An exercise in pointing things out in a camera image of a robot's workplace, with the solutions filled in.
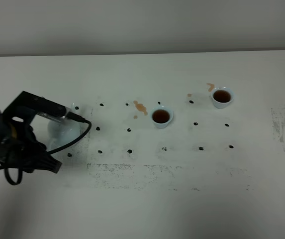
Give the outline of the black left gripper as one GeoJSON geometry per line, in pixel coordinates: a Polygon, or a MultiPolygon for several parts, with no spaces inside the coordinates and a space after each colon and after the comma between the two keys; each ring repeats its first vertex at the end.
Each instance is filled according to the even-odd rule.
{"type": "Polygon", "coordinates": [[[7,117],[6,121],[10,129],[6,142],[6,167],[27,173],[34,170],[58,173],[62,163],[47,154],[46,146],[37,141],[30,125],[10,117],[7,117]]]}

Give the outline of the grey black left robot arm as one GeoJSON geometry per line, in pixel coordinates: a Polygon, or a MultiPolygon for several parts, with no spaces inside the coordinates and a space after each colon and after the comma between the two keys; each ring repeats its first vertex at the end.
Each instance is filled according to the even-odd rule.
{"type": "Polygon", "coordinates": [[[62,163],[47,154],[30,126],[36,112],[26,107],[0,111],[0,165],[27,173],[46,170],[58,173],[62,163]]]}

